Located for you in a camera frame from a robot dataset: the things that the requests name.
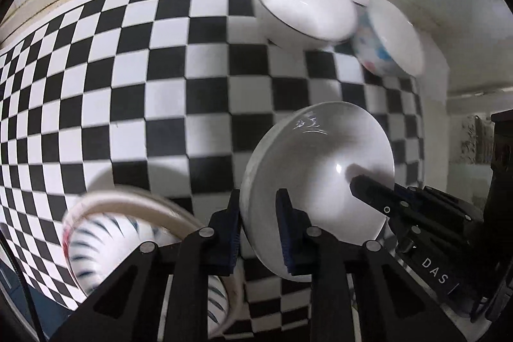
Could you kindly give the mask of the plain white bowl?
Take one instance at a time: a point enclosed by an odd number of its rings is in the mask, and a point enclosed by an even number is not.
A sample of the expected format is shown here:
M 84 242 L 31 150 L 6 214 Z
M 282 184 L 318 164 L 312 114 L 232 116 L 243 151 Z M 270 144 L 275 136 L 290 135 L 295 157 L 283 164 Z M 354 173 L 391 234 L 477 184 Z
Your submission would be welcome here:
M 350 191 L 364 174 L 395 185 L 391 144 L 379 122 L 348 102 L 323 102 L 276 123 L 259 141 L 240 187 L 244 232 L 256 257 L 275 275 L 290 279 L 283 263 L 276 192 L 337 239 L 361 245 L 376 239 L 386 218 Z

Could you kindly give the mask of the white bowl colourful dots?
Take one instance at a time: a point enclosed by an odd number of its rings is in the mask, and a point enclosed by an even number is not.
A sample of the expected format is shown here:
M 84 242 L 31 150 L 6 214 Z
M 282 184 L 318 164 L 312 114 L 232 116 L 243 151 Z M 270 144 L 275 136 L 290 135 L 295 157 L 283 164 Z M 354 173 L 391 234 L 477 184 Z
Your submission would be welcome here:
M 360 64 L 376 76 L 407 78 L 424 72 L 424 50 L 416 29 L 388 0 L 369 1 L 351 45 Z

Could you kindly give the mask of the black white checkered mat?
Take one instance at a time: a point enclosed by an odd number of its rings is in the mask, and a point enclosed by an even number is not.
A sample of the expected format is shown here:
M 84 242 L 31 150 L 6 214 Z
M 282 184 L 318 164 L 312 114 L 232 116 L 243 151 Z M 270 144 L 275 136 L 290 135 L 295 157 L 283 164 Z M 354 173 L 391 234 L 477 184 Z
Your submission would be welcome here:
M 1 50 L 1 228 L 52 334 L 83 300 L 61 248 L 85 192 L 145 189 L 207 221 L 261 138 L 344 101 L 391 141 L 396 180 L 424 177 L 414 80 L 381 78 L 351 46 L 289 55 L 252 0 L 80 0 Z

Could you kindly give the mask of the white plate blue stripes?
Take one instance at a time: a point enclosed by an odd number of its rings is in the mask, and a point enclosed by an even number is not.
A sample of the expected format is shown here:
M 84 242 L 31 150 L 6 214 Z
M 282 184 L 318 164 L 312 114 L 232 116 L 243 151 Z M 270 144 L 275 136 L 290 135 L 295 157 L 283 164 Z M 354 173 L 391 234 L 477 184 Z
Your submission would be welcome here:
M 87 296 L 146 241 L 167 246 L 181 241 L 175 234 L 138 218 L 100 213 L 82 221 L 71 233 L 68 262 L 77 285 Z M 220 335 L 230 323 L 232 305 L 224 281 L 208 280 L 207 323 L 210 337 Z

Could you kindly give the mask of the white bowl dark rim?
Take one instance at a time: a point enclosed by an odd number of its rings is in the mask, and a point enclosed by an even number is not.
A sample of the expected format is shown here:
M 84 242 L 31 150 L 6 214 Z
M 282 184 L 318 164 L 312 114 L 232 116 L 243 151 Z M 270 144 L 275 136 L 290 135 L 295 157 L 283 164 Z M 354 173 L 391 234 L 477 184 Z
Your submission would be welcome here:
M 357 28 L 352 0 L 252 0 L 262 34 L 291 52 L 344 42 Z

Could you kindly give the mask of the white plate red flower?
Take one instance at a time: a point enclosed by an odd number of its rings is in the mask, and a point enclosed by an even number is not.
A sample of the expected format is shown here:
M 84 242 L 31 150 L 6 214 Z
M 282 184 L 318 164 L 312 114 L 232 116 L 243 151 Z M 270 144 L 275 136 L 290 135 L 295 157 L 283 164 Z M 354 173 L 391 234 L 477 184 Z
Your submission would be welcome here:
M 68 221 L 63 221 L 62 249 L 63 249 L 64 257 L 66 259 L 69 258 L 69 248 L 70 248 L 70 242 L 71 242 L 71 235 L 73 232 L 74 232 L 74 226 Z

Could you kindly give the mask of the white plate grey floral pattern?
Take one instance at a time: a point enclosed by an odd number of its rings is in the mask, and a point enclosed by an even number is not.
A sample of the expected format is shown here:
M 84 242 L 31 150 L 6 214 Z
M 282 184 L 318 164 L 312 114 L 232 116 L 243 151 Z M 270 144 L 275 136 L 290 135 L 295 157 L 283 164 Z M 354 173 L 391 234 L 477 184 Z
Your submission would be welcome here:
M 80 197 L 66 212 L 74 230 L 85 219 L 100 213 L 115 213 L 141 219 L 175 234 L 181 240 L 204 224 L 191 213 L 164 198 L 137 188 L 94 191 Z

